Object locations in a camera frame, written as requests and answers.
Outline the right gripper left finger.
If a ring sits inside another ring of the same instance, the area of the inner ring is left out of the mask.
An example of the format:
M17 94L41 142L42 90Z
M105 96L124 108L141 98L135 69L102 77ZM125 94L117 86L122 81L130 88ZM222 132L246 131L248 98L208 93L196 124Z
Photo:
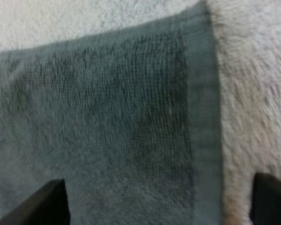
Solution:
M0 219L0 225L69 225L64 179L51 180L13 211Z

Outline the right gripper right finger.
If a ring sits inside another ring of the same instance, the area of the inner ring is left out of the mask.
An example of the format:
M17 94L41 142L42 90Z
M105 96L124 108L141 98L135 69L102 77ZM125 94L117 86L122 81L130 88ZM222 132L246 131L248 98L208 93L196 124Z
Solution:
M268 173L254 175L250 219L254 225L281 225L281 180Z

